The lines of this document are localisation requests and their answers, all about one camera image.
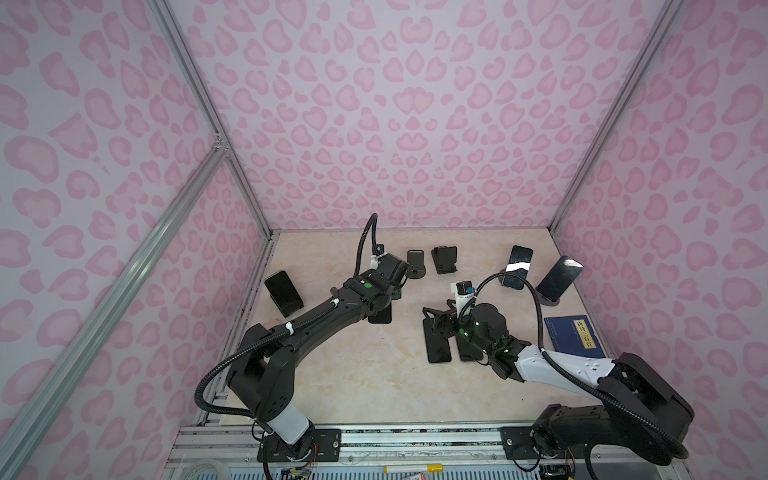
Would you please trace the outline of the black folding phone stand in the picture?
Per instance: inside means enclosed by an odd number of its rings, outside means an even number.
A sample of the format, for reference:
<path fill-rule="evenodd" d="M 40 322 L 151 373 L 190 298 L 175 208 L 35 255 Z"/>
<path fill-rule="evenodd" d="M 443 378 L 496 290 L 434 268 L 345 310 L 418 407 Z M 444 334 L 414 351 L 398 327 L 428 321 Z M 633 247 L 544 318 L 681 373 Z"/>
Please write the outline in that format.
<path fill-rule="evenodd" d="M 457 271 L 458 249 L 456 246 L 437 246 L 431 250 L 435 271 L 438 275 L 452 274 Z"/>

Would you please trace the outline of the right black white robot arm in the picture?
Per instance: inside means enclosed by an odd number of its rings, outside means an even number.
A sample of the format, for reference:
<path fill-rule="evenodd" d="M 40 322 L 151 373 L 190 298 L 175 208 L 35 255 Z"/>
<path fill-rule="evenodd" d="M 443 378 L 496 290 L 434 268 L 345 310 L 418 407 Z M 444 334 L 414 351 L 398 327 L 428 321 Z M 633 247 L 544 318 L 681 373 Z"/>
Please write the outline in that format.
<path fill-rule="evenodd" d="M 529 433 L 537 454 L 553 457 L 577 446 L 607 445 L 627 448 L 662 466 L 688 458 L 684 439 L 694 410 L 639 356 L 625 353 L 610 359 L 551 352 L 511 335 L 505 317 L 488 303 L 466 312 L 455 304 L 422 312 L 430 333 L 465 341 L 486 357 L 499 378 L 594 399 L 591 406 L 548 405 Z"/>

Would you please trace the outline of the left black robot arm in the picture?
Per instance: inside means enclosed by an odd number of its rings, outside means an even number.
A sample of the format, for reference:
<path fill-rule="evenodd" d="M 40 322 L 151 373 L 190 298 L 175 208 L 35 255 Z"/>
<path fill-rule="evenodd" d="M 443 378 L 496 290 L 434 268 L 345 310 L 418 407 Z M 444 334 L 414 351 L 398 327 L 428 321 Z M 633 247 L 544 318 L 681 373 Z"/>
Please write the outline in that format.
<path fill-rule="evenodd" d="M 300 363 L 342 329 L 373 317 L 391 320 L 393 297 L 402 288 L 409 265 L 385 254 L 368 269 L 333 288 L 330 298 L 277 327 L 249 328 L 241 345 L 249 347 L 279 338 L 244 354 L 229 367 L 226 385 L 245 406 L 246 415 L 302 457 L 314 443 L 314 425 L 293 401 L 295 372 Z"/>

